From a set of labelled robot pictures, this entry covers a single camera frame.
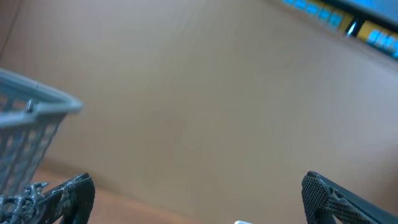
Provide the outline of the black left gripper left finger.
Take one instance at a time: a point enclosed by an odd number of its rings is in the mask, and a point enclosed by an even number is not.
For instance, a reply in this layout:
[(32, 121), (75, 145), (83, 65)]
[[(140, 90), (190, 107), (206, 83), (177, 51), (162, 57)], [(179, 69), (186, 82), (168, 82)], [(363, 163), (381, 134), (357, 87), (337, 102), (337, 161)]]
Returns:
[(95, 201), (95, 185), (84, 173), (43, 192), (47, 182), (26, 185), (19, 195), (1, 195), (1, 223), (87, 224)]

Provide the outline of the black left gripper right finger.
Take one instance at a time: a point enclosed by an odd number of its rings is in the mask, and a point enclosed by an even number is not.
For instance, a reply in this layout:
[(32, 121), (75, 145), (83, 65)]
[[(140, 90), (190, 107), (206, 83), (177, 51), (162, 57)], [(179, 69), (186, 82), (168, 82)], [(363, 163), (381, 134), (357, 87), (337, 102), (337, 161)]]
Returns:
[(397, 217), (317, 172), (309, 171), (302, 181), (302, 200), (309, 224), (397, 223)]

